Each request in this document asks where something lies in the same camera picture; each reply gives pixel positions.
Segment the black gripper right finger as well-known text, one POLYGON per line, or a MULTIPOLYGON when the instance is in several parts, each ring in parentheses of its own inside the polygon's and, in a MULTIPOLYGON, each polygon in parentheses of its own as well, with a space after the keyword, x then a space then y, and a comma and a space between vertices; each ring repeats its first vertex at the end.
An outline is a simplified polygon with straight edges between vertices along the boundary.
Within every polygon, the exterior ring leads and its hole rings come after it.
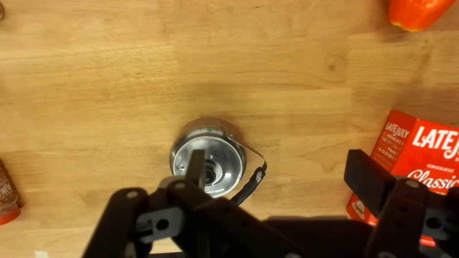
POLYGON ((344 182, 374 216, 386 216, 394 212, 392 193, 397 179, 364 150, 348 150, 344 182))

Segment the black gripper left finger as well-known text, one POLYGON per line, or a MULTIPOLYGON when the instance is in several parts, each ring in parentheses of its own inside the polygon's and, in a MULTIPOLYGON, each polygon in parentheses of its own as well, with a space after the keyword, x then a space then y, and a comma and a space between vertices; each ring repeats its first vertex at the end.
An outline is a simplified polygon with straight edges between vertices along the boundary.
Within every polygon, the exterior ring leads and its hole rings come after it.
POLYGON ((205 199, 205 152, 198 149, 191 153, 184 176, 169 176, 161 182, 161 190, 169 196, 178 195, 185 199, 205 199))

